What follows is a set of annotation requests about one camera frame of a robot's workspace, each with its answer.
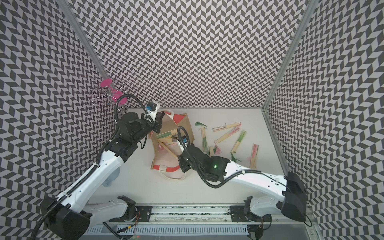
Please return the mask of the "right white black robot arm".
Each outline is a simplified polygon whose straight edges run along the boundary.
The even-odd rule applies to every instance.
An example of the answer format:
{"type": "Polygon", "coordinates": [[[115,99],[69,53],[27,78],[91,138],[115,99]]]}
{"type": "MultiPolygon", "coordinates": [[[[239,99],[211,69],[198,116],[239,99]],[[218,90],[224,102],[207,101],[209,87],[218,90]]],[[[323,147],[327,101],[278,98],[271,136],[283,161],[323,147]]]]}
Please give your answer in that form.
{"type": "Polygon", "coordinates": [[[193,144],[181,144],[179,147],[182,151],[178,156],[182,172],[196,171],[208,187],[218,189],[233,182],[267,195],[266,198],[258,200],[252,196],[247,197],[244,214],[249,220],[256,221],[276,213],[297,222],[307,220],[308,192],[297,174],[268,174],[243,167],[220,156],[210,157],[193,144]]]}

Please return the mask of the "pink blue folding fan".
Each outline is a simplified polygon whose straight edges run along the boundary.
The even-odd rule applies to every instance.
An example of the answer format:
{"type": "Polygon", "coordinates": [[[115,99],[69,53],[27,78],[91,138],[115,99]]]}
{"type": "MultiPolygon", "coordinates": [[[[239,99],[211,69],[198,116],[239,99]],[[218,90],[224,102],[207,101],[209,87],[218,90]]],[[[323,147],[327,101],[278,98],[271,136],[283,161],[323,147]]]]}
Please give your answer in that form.
{"type": "Polygon", "coordinates": [[[253,144],[253,147],[252,147],[252,154],[251,154],[251,160],[250,160],[250,168],[251,169],[256,169],[256,164],[257,164],[257,155],[258,155],[258,150],[259,150],[259,146],[256,145],[256,144],[253,144]]]}

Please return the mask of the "burlap red tote bag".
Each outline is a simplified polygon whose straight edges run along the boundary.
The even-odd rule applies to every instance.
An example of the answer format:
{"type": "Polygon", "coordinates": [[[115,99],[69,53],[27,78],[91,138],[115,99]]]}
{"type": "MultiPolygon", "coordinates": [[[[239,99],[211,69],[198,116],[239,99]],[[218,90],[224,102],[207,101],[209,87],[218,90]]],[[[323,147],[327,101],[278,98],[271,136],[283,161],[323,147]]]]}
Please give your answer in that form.
{"type": "MultiPolygon", "coordinates": [[[[163,117],[162,129],[159,134],[164,132],[177,129],[179,126],[182,126],[186,129],[190,142],[194,142],[194,134],[192,131],[192,127],[188,118],[188,114],[175,114],[171,110],[164,111],[165,116],[163,117]]],[[[163,142],[165,145],[175,144],[174,146],[169,146],[175,155],[179,156],[182,154],[181,147],[178,145],[178,137],[177,138],[165,138],[165,139],[157,139],[155,132],[150,134],[150,138],[152,139],[155,156],[152,161],[151,170],[153,172],[157,172],[161,177],[165,178],[169,181],[182,181],[186,174],[183,173],[179,167],[178,158],[174,158],[167,150],[165,150],[162,146],[158,144],[158,142],[163,142]]]]}

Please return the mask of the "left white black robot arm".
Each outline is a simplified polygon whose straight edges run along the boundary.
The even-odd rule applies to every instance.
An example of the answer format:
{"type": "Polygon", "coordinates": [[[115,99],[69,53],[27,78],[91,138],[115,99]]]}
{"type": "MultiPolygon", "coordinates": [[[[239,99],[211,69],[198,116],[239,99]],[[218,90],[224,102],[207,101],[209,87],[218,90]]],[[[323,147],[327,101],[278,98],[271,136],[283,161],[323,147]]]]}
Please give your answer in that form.
{"type": "Polygon", "coordinates": [[[88,201],[96,190],[119,169],[138,149],[138,143],[150,132],[159,133],[164,112],[145,110],[138,116],[126,113],[117,120],[117,128],[100,150],[96,162],[68,189],[56,198],[45,198],[41,203],[42,217],[32,231],[35,240],[42,225],[63,240],[78,240],[91,227],[110,219],[133,218],[129,211],[135,203],[128,197],[94,207],[88,201]]]}

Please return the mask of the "pink tassel folding fan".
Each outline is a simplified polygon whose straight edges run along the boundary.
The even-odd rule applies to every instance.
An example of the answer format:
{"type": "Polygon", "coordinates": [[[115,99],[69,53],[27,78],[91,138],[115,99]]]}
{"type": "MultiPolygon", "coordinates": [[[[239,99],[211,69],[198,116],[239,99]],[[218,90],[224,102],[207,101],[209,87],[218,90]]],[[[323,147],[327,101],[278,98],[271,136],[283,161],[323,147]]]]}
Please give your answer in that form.
{"type": "Polygon", "coordinates": [[[224,125],[224,126],[220,126],[220,127],[215,127],[215,128],[212,128],[213,132],[218,132],[218,131],[223,131],[223,130],[227,130],[227,129],[232,129],[232,128],[235,128],[235,127],[239,127],[241,126],[241,122],[236,122],[236,123],[233,123],[233,124],[229,124],[229,125],[224,125]]]}

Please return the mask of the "green pink folding fan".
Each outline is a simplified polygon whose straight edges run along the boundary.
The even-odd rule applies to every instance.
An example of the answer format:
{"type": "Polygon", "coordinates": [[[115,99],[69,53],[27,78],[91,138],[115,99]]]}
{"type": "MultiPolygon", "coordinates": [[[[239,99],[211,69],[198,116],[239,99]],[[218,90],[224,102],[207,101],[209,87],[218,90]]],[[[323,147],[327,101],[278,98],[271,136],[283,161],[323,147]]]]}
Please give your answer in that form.
{"type": "Polygon", "coordinates": [[[221,154],[221,149],[215,145],[214,147],[210,147],[209,149],[209,156],[210,157],[213,157],[213,156],[218,156],[221,154]]]}

